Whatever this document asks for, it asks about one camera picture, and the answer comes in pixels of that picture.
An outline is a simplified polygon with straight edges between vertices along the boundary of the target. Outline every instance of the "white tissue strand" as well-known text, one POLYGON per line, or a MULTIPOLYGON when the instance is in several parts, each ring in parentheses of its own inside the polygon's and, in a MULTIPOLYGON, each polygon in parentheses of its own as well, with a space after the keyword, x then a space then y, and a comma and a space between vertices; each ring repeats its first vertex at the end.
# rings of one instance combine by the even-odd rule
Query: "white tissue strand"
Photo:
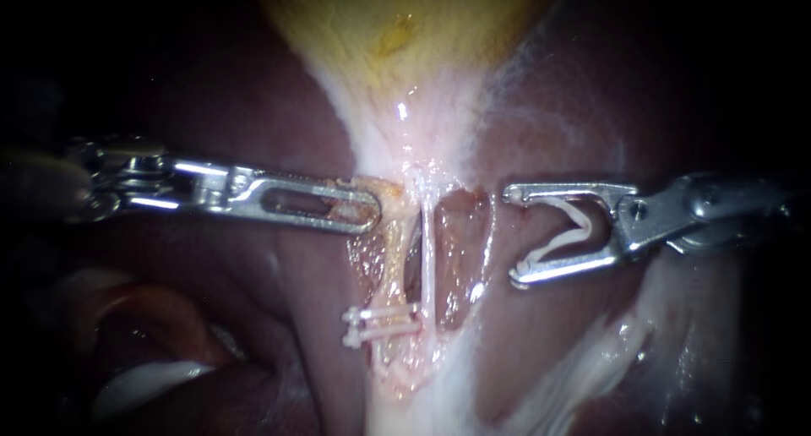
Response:
POLYGON ((213 370, 197 362, 153 362, 129 369, 110 380, 96 396, 93 420, 98 422, 130 411, 213 370))

